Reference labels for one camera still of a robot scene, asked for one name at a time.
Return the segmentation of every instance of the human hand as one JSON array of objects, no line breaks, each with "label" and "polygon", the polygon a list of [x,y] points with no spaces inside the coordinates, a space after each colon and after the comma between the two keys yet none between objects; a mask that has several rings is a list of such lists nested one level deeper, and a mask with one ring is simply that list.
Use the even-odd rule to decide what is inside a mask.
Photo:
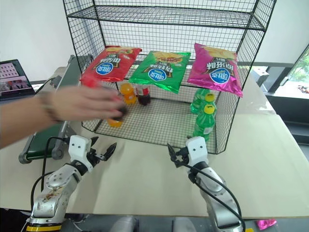
[{"label": "human hand", "polygon": [[51,104],[60,120],[91,120],[121,117],[124,102],[118,91],[104,88],[64,87],[51,95]]}]

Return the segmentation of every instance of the black metal grid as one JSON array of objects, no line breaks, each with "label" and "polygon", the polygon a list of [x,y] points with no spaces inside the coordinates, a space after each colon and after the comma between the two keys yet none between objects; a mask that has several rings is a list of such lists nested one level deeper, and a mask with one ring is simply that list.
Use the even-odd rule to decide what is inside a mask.
[{"label": "black metal grid", "polygon": [[145,6],[93,6],[69,15],[110,22],[264,30],[251,13]]},{"label": "black metal grid", "polygon": [[[137,65],[151,50],[191,52],[194,42],[235,51],[242,86],[260,47],[275,0],[64,0],[69,30],[81,71],[87,56],[95,58],[105,45],[141,47],[127,81]],[[179,94],[151,86],[151,105],[138,102],[129,106],[130,113],[120,128],[105,121],[83,122],[96,133],[132,140],[182,147],[194,129],[196,115],[189,103],[197,87],[187,83],[190,66]],[[121,83],[108,83],[117,88]],[[216,94],[216,126],[207,147],[210,153],[225,150],[239,98],[227,92]]]}]

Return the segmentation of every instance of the green soda bottle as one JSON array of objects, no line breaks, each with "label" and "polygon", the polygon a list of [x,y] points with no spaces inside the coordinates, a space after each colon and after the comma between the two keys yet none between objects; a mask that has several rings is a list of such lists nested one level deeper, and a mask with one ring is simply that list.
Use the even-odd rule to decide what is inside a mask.
[{"label": "green soda bottle", "polygon": [[214,110],[215,108],[213,105],[205,105],[204,111],[200,112],[197,116],[193,137],[202,136],[205,141],[209,140],[209,135],[215,125],[215,119],[213,116]]},{"label": "green soda bottle", "polygon": [[216,116],[217,107],[216,107],[216,104],[214,103],[214,100],[215,100],[215,96],[214,96],[213,93],[206,94],[205,99],[203,101],[201,101],[201,105],[199,107],[199,112],[204,112],[205,105],[209,104],[209,105],[213,105],[213,107],[214,107],[213,116]]},{"label": "green soda bottle", "polygon": [[210,93],[207,88],[199,88],[194,95],[193,102],[190,105],[191,112],[197,114],[202,100],[205,100],[206,94]]}]

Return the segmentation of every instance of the snack bag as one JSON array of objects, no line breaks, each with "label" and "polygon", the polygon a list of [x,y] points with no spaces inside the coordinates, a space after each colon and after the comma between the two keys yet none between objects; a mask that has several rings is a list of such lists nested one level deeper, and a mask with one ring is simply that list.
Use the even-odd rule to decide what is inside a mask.
[{"label": "snack bag", "polygon": [[85,70],[82,84],[87,86],[93,80],[123,81],[140,52],[138,47],[106,46]]},{"label": "snack bag", "polygon": [[129,82],[153,84],[178,93],[190,52],[167,53],[151,51],[135,70]]},{"label": "snack bag", "polygon": [[188,82],[242,97],[237,70],[237,54],[198,43],[194,44],[194,48],[196,60],[192,65]]}]

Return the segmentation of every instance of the laptop screen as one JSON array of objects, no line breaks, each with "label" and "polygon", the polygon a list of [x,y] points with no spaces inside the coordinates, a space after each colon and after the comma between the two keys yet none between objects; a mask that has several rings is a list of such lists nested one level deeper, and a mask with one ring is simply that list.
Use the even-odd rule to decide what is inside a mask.
[{"label": "laptop screen", "polygon": [[1,101],[34,94],[34,89],[17,59],[0,62]]}]

